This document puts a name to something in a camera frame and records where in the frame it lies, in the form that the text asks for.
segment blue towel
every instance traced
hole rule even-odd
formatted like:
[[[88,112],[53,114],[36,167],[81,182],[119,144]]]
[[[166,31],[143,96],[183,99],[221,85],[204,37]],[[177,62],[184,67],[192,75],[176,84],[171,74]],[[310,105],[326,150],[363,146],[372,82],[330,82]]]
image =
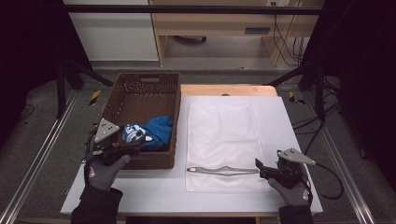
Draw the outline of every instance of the blue towel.
[[[122,132],[122,139],[131,143],[146,135],[146,143],[142,145],[142,151],[158,151],[169,147],[172,134],[173,121],[169,116],[159,116],[149,120],[146,124],[127,124]]]

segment white towel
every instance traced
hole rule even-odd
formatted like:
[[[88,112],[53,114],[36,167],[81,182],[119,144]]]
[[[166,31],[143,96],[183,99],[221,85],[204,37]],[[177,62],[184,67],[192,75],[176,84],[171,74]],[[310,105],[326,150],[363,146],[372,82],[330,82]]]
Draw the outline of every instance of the white towel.
[[[224,176],[187,172],[191,167],[257,169],[255,158],[264,161],[250,105],[190,105],[187,191],[237,193],[270,190],[259,174]]]

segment white table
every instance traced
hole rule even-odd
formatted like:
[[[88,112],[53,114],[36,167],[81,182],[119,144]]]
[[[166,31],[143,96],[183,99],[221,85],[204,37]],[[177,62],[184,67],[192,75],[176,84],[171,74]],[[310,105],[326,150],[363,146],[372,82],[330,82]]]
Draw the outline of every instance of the white table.
[[[276,167],[278,149],[300,150],[283,101],[276,96],[182,96],[177,127],[175,167],[171,170],[120,171],[113,188],[124,195],[122,216],[146,217],[268,217],[277,216],[283,200],[275,190],[265,193],[215,194],[185,190],[187,108],[191,103],[252,105],[266,166]],[[84,189],[82,166],[61,213],[71,214]],[[323,212],[315,186],[311,211]]]

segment gray glove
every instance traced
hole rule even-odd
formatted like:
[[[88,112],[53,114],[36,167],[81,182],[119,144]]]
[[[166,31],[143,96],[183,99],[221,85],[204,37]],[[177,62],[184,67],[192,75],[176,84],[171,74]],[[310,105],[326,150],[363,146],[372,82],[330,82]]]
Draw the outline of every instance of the gray glove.
[[[273,178],[268,179],[268,184],[273,187],[285,201],[286,205],[309,205],[308,195],[309,190],[303,183],[294,185],[293,188],[287,189],[279,184]]]
[[[110,190],[111,185],[114,183],[117,173],[122,169],[125,164],[129,162],[131,156],[122,156],[118,161],[110,166],[106,166],[94,160],[91,162],[89,181],[90,185],[101,190]]]

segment brown wicker basket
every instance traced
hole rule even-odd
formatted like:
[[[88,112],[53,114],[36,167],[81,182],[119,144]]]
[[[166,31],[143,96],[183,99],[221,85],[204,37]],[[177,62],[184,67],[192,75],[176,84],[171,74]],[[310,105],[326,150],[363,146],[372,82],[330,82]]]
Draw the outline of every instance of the brown wicker basket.
[[[174,122],[169,148],[140,152],[133,156],[125,170],[172,169],[175,164],[177,120],[180,109],[180,73],[122,73],[117,77],[101,118],[119,126],[146,123],[159,116],[170,116]],[[121,134],[116,136],[124,144]]]

